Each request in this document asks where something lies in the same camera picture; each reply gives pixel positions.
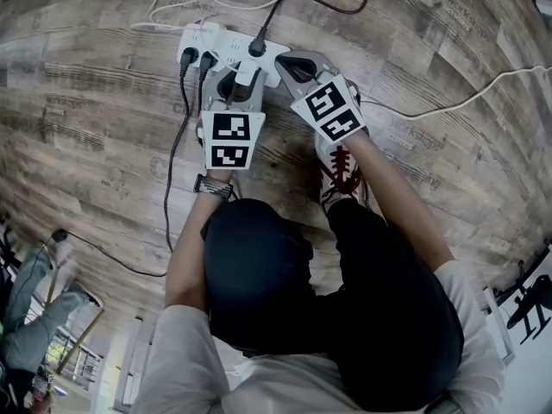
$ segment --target white sneaker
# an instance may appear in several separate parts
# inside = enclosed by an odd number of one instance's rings
[[[318,133],[314,135],[314,146],[321,163],[320,205],[324,211],[327,213],[332,204],[345,198],[362,204],[364,185],[353,155],[342,144],[329,144]]]
[[[74,280],[68,287],[68,292],[79,292],[82,294],[85,294],[88,298],[88,305],[94,305],[97,308],[103,308],[104,302],[102,302],[102,299],[100,299],[98,296],[93,294],[90,290],[88,290],[86,287],[84,287],[80,282]]]
[[[61,242],[55,242],[53,246],[53,257],[55,259],[55,265],[58,266],[58,268],[67,267],[69,263],[72,263],[71,255],[73,247],[67,239]]]

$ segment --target electrical outlet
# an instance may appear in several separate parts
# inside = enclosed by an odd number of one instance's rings
[[[289,47],[266,41],[267,51],[262,57],[255,58],[249,55],[249,43],[254,39],[251,35],[227,30],[224,26],[220,26],[214,22],[204,23],[203,27],[201,27],[201,34],[199,32],[199,27],[200,25],[198,23],[186,25],[184,33],[180,38],[179,52],[177,55],[178,62],[180,62],[182,51],[187,47],[195,47],[199,52],[199,56],[203,55],[210,47],[211,50],[216,52],[221,60],[226,61],[226,63],[231,66],[239,61],[255,61],[255,63],[267,73],[265,85],[268,87],[277,87],[279,85],[281,77],[274,66],[274,59],[281,53],[289,52],[291,50]],[[199,61],[200,60],[196,60],[192,66],[199,67]],[[218,72],[223,68],[224,64],[219,60],[212,70]]]

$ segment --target leg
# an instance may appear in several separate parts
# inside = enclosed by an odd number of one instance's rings
[[[45,250],[33,248],[17,272],[16,282],[9,295],[8,309],[3,325],[4,333],[10,333],[25,324],[25,316],[31,305],[33,292],[46,276],[50,260]]]
[[[221,206],[202,231],[210,326],[249,355],[318,350],[311,245],[268,205]]]
[[[343,199],[329,208],[328,219],[345,286],[323,298],[323,308],[332,315],[329,351],[343,381],[365,410],[419,409],[445,389],[460,363],[455,309],[383,218]]]
[[[69,315],[87,301],[82,292],[63,292],[33,322],[4,336],[0,353],[6,367],[36,373],[56,329],[65,325]]]

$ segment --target watch strap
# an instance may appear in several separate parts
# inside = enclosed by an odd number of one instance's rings
[[[215,179],[207,178],[201,173],[196,178],[196,184],[193,187],[196,193],[209,193],[211,195],[217,195],[218,197],[229,200],[232,195],[232,184],[226,184]]]

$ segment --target hand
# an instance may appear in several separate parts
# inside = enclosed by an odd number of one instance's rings
[[[207,171],[207,178],[229,184],[233,174],[233,170],[210,169]]]

